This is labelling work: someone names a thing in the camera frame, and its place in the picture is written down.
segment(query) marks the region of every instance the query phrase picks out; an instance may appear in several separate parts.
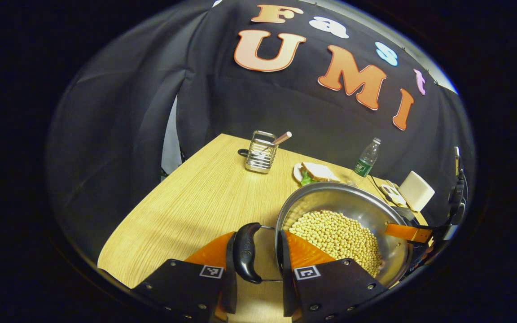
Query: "metal pot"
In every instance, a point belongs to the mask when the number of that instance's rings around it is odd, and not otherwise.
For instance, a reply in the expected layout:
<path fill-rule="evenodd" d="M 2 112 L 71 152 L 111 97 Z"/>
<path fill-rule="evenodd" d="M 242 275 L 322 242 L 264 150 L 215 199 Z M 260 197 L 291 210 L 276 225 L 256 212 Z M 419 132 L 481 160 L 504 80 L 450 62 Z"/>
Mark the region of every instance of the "metal pot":
<path fill-rule="evenodd" d="M 312 183 L 294 192 L 283 204 L 276 222 L 275 252 L 279 260 L 279 270 L 283 274 L 282 259 L 284 248 L 280 248 L 284 234 L 302 215 L 314 210 L 330 210 L 356 219 L 375 235 L 384 260 L 382 270 L 375 277 L 384 287 L 392 287 L 408 269 L 411 249 L 404 239 L 386 236 L 386 223 L 404 225 L 404 221 L 392 207 L 376 196 L 342 183 Z M 253 236 L 265 227 L 260 223 L 244 225 L 236 234 L 234 241 L 234 265 L 237 273 L 244 280 L 259 284 L 261 277 L 254 271 Z"/>

